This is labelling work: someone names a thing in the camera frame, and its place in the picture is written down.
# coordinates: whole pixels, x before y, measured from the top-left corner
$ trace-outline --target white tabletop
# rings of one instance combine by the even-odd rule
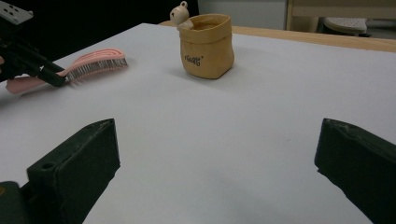
[[[114,118],[121,168],[85,223],[370,223],[314,164],[324,118],[396,142],[396,54],[233,35],[217,80],[188,75],[174,27],[138,25],[56,62],[119,48],[129,67],[60,89],[0,85],[0,181]]]

